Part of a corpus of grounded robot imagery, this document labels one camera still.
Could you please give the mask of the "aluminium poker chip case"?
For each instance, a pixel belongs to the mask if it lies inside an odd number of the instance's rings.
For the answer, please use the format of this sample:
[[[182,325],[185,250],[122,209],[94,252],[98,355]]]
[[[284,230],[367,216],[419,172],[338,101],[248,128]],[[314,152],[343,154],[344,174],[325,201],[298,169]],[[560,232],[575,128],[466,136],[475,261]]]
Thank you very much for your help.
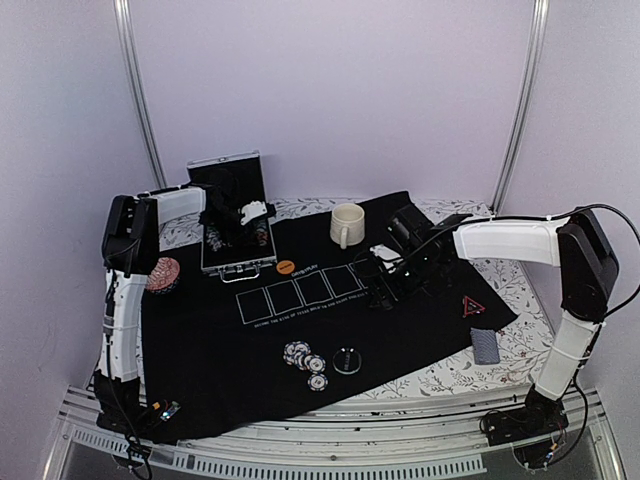
[[[187,164],[189,184],[205,192],[205,209],[239,210],[251,201],[270,203],[265,193],[261,155],[257,150],[191,161]],[[273,265],[276,252],[270,219],[265,221],[265,245],[263,247],[209,248],[204,242],[204,226],[201,247],[201,270],[217,275],[224,283],[257,278],[261,270]]]

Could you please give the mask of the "orange big blind button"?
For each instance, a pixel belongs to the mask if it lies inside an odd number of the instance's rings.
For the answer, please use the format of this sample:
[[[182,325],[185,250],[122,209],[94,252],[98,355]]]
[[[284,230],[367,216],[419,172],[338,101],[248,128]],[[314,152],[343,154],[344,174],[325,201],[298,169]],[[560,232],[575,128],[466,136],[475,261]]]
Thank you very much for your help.
[[[276,271],[281,275],[290,275],[295,269],[295,263],[291,260],[281,260],[276,264]]]

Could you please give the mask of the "clear black dealer button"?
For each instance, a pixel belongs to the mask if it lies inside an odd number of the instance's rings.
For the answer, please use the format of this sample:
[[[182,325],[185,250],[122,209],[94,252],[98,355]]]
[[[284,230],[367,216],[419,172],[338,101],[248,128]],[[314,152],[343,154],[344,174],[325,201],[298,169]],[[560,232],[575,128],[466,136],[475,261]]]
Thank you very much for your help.
[[[332,357],[334,370],[341,375],[354,375],[362,367],[362,357],[353,347],[342,347]]]

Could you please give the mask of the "blue white chip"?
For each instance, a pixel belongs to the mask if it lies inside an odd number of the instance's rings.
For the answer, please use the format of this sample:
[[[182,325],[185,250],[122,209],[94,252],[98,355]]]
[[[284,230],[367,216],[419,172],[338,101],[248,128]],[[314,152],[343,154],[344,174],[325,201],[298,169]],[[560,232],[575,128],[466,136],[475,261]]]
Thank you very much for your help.
[[[309,389],[314,392],[325,390],[328,386],[328,383],[328,378],[322,373],[312,374],[307,381]]]
[[[323,373],[326,368],[326,361],[317,354],[309,354],[303,358],[303,366],[313,373]]]

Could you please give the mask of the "poker chip stack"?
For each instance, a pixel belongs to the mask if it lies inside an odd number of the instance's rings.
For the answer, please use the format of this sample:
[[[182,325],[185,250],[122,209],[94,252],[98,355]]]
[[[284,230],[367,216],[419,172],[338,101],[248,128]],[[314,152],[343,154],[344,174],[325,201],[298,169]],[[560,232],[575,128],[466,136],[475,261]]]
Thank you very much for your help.
[[[304,359],[311,354],[310,345],[304,341],[292,341],[284,346],[283,359],[289,366],[305,370]]]

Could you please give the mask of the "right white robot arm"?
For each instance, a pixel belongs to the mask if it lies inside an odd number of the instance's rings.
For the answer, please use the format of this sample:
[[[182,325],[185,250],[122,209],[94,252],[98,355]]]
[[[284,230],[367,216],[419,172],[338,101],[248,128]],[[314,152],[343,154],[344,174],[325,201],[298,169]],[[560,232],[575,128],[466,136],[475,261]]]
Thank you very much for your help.
[[[373,307],[391,309],[418,291],[430,295],[454,284],[465,260],[503,259],[546,264],[561,271],[561,321],[550,352],[522,407],[490,411],[480,429],[490,445],[562,431],[562,399],[588,362],[610,307],[619,262],[596,215],[596,205],[547,217],[453,214],[433,223],[414,205],[387,224],[395,245],[371,246],[353,266]]]

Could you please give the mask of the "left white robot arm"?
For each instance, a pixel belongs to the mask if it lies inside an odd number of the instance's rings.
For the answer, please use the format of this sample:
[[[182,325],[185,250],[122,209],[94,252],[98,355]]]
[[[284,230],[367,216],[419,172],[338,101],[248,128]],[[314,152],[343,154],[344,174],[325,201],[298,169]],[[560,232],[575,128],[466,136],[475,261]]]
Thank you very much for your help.
[[[103,241],[105,313],[94,388],[98,424],[125,435],[168,420],[176,404],[144,407],[136,341],[144,291],[160,257],[160,232],[171,221],[194,215],[203,227],[201,268],[225,283],[257,277],[275,261],[268,203],[258,159],[190,167],[184,185],[118,195],[111,204]]]

